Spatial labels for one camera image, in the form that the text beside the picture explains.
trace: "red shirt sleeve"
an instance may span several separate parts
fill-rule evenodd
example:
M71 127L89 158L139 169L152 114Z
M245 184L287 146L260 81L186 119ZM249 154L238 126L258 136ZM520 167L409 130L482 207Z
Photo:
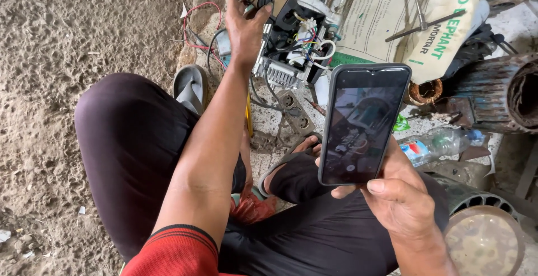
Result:
M192 225L170 225L147 240L121 276L224 276L217 270L218 262L217 245L205 231Z

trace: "concrete floor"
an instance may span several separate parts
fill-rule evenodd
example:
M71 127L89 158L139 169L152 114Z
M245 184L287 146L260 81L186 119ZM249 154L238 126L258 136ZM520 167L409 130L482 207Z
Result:
M535 2L528 4L520 4L515 8L504 11L497 15L495 18L488 19L488 23L491 24L495 33L504 34L506 40L515 47L519 52L536 52L538 51L537 43L535 39L538 38L538 22L537 12L538 8ZM505 55L501 49L498 49L491 57L497 57ZM269 99L271 103L271 95L267 89L262 85L262 81L256 82L257 90L262 98ZM293 91L296 98L299 99L302 106L305 108L306 113L312 119L316 126L317 132L323 134L323 126L325 117L319 112L313 109L304 99L312 98L309 89L302 87ZM409 116L413 109L416 107L407 107L403 110L404 116ZM279 112L274 110L268 110L252 105L253 115L253 127L256 131L256 138L253 140L252 145L252 170L255 182L259 179L259 176L265 172L268 167L279 160L284 155L286 150L291 144L298 138L293 130L289 127L286 121L281 120ZM441 127L450 127L439 120L428 119L415 119L409 122L411 129L403 132L395 133L395 137L398 140L409 139L413 136L428 134L430 130L436 130ZM458 172L459 175L454 179L467 184L474 185L486 189L489 187L491 181L488 180L486 174L495 170L498 172L495 174L495 180L499 183L501 188L506 188L507 191L511 191L511 188L515 188L520 176L521 162L527 157L525 151L529 149L528 145L524 142L528 140L525 135L514 135L507 137L507 142L502 143L503 136L501 134L494 133L488 143L488 148L492 155L490 157L481 157L479 159L471 160L464 167L462 171ZM519 163L514 162L514 157L519 158ZM457 157L447 157L448 160L455 160ZM437 163L434 166L436 170L449 170L439 171L441 174L452 174L452 170L455 168L451 161L445 163ZM286 204L280 203L279 209L287 207ZM536 230L533 226L525 227L529 233L527 238L526 254L521 265L520 270L516 275L538 275L538 263L535 258L538 257L538 244L532 238L535 236Z

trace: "dirt ground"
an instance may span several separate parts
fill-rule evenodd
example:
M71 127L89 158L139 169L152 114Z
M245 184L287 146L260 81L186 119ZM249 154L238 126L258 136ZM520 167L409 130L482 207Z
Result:
M225 2L0 0L0 230L12 232L0 243L0 275L118 274L123 262L91 199L74 109L108 73L139 73L169 90L161 44L181 39L182 3L206 1ZM194 12L192 30L215 12ZM169 64L194 62L194 49L181 50L168 44Z

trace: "plastic container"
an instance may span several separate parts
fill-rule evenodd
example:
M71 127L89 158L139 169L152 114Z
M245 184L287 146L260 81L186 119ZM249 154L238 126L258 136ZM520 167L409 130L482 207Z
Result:
M438 160L441 156L454 156L471 145L481 146L485 136L479 130L443 129L400 144L414 167Z

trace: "screwdriver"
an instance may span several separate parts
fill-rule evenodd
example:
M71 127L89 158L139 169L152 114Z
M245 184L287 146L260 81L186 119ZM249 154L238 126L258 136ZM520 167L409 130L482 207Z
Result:
M303 97L303 98L304 98L305 101L307 101L310 105L312 105L312 107L314 107L314 109L316 109L319 113L321 113L321 115L326 116L327 111L325 111L324 108L321 108L318 104L316 104L316 103L313 102L313 101L309 101L306 97Z

